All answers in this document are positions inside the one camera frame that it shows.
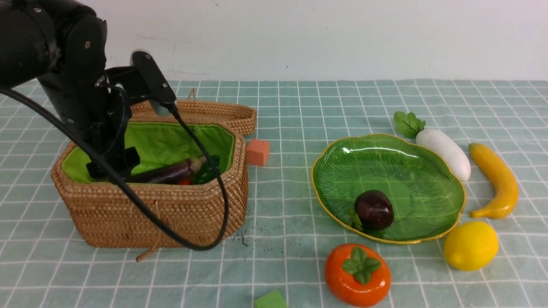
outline green basket lining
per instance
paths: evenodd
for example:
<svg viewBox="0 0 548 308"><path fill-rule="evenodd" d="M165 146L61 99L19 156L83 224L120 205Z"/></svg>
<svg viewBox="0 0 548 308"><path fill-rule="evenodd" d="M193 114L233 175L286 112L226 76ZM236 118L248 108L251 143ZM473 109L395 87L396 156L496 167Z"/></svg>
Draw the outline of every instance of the green basket lining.
<svg viewBox="0 0 548 308"><path fill-rule="evenodd" d="M210 155L219 155L221 173L227 171L232 165L234 135L214 124L189 124L188 127ZM198 145L178 123L130 122L125 133L125 146L134 146L141 158L141 163L133 169L132 174L203 155ZM77 147L67 155L61 169L74 182L95 182L85 166L90 161L89 156Z"/></svg>

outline red vegetable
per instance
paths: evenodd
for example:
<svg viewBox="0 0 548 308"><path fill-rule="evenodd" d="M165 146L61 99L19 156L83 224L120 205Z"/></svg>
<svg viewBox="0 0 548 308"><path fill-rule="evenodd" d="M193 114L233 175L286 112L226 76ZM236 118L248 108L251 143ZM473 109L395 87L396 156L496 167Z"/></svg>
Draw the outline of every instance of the red vegetable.
<svg viewBox="0 0 548 308"><path fill-rule="evenodd" d="M178 183L179 185L192 185L192 182L190 179L184 179Z"/></svg>

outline green glass plate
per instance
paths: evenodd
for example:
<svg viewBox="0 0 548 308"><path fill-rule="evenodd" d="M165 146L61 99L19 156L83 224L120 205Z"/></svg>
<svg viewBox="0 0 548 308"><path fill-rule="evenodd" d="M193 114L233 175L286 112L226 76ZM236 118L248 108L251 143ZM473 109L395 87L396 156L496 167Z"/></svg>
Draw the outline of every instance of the green glass plate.
<svg viewBox="0 0 548 308"><path fill-rule="evenodd" d="M312 186L326 212L364 237L392 244L437 239L459 222L466 191L434 152L396 136L372 134L330 144L312 166ZM367 190L382 191L394 222L381 231L351 227L354 201Z"/></svg>

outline basket lid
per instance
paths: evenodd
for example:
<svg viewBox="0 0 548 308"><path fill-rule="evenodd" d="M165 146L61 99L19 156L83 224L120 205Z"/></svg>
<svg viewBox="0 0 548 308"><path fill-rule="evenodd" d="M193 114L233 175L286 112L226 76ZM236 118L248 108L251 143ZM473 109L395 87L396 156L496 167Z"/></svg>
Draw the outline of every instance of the basket lid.
<svg viewBox="0 0 548 308"><path fill-rule="evenodd" d="M255 132L256 109L226 102L198 100L194 88L186 100L177 101L177 109L183 119L224 122L242 135L251 135ZM134 119L153 118L157 121L165 119L154 112L148 101L133 105L132 113Z"/></svg>

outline basket handle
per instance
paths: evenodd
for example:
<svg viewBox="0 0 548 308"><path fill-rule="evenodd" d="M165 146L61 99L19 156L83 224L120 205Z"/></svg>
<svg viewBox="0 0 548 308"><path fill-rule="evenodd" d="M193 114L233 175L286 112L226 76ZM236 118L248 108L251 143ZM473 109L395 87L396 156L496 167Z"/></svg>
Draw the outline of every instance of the basket handle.
<svg viewBox="0 0 548 308"><path fill-rule="evenodd" d="M190 96L194 97L194 101L198 100L196 98L196 91L194 90L194 88L192 88L192 90L190 90L189 96L186 98L187 101L190 101Z"/></svg>

